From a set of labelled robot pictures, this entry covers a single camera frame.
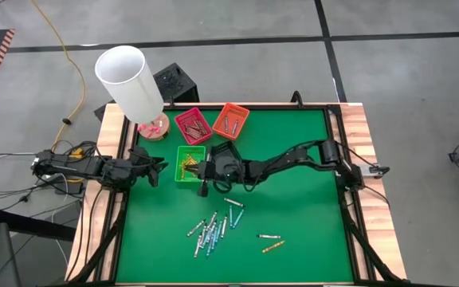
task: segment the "wooden table frame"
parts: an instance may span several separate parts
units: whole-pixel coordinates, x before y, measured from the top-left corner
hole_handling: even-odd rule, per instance
[[[194,106],[203,108],[219,108],[224,103],[181,103],[165,104],[164,109],[188,109]],[[304,107],[325,107],[330,110],[330,120],[332,136],[336,140],[340,140],[342,144],[347,144],[353,151],[356,151],[364,159],[376,163],[375,150],[371,141],[371,135],[367,126],[366,116],[362,104],[332,104],[332,103],[236,103],[250,108],[284,108],[295,109]],[[120,107],[117,104],[108,104],[100,128],[99,139],[97,146],[101,154],[111,155],[119,158],[127,158],[128,148],[132,147],[136,142],[135,125],[129,123],[124,117]],[[352,163],[364,163],[358,157],[352,155],[348,151],[343,151],[343,154]],[[382,195],[385,195],[381,179],[365,179],[365,184]],[[100,189],[100,184],[91,181],[87,185],[87,190],[84,196],[84,210],[82,219],[78,223],[76,238],[73,243],[72,253],[70,255],[67,274],[73,268],[72,275],[74,277],[84,266],[84,263],[91,257],[93,252],[101,243],[101,239],[110,225],[115,221],[122,202],[126,204],[127,199],[122,194],[114,195],[108,191],[102,191],[96,202],[93,200]],[[351,207],[351,216],[356,221],[358,227],[365,230],[363,233],[375,252],[381,257],[383,262],[389,269],[399,276],[405,278],[405,270],[402,263],[401,254],[398,248],[398,242],[392,224],[389,207],[376,195],[362,190],[359,193],[344,193],[347,202],[353,202]],[[93,212],[91,226],[90,212]],[[80,232],[80,224],[84,225],[83,232]],[[88,230],[91,231],[90,241],[87,244]],[[375,270],[369,261],[369,258],[364,255],[362,248],[356,241],[355,237],[347,233],[347,243],[349,246],[349,254],[351,257],[352,275],[354,278],[361,280],[371,279],[380,280],[380,276],[375,275]],[[90,280],[111,280],[116,279],[117,260],[119,258],[120,241],[122,233],[120,233],[108,247],[104,260],[93,272]]]

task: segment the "floor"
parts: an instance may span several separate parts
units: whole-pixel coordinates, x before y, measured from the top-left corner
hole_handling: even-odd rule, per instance
[[[177,62],[198,84],[202,101],[289,100],[299,90],[304,101],[363,102],[380,163],[391,167],[384,183],[408,278],[459,285],[459,171],[447,157],[459,143],[459,1],[38,3],[87,81],[86,103],[65,133],[73,143],[96,140],[100,122],[92,111],[110,99],[93,67],[119,43],[143,47],[152,72]],[[319,18],[320,8],[325,17]],[[40,151],[77,104],[80,80],[31,1],[0,5],[0,29],[7,28],[17,30],[12,47],[23,49],[10,51],[0,70],[0,152]],[[376,34],[387,35],[362,37]],[[224,38],[247,40],[218,42]],[[202,39],[214,41],[188,43]],[[0,160],[0,191],[34,182],[29,160]],[[15,200],[0,200],[0,208]],[[37,192],[10,211],[31,215],[63,201]],[[26,239],[14,238],[15,246]],[[58,279],[65,265],[55,242],[30,244],[18,256],[28,270],[25,285]],[[41,259],[31,260],[37,254]],[[41,267],[46,261],[55,262],[50,270]]]

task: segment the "green table surface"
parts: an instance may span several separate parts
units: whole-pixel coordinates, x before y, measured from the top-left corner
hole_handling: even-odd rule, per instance
[[[186,142],[174,124],[174,117],[181,112],[165,113],[172,123],[170,135],[159,142],[139,139],[139,145],[170,165],[160,173],[158,187],[140,179],[131,189],[118,282],[352,281],[332,172],[294,167],[270,176],[250,193],[234,185],[223,195],[210,184],[209,196],[199,197],[199,183],[174,181],[177,149]],[[219,111],[202,113],[211,126]],[[321,111],[254,110],[234,143],[243,159],[265,160],[295,144],[327,137]],[[202,144],[209,147],[225,141],[213,134]],[[310,155],[319,160],[315,148]],[[216,210],[222,220],[229,211],[225,196],[245,204],[241,221],[234,230],[227,227],[226,236],[209,257],[205,248],[194,258],[198,232],[189,238],[186,234]],[[234,206],[235,218],[238,211]],[[280,240],[257,238],[257,234],[279,234],[286,243],[263,254],[265,247]]]

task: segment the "white cylinder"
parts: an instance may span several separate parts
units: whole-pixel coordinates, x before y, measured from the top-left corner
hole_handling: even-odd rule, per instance
[[[123,45],[105,51],[95,74],[131,122],[149,123],[163,111],[164,100],[139,49]]]

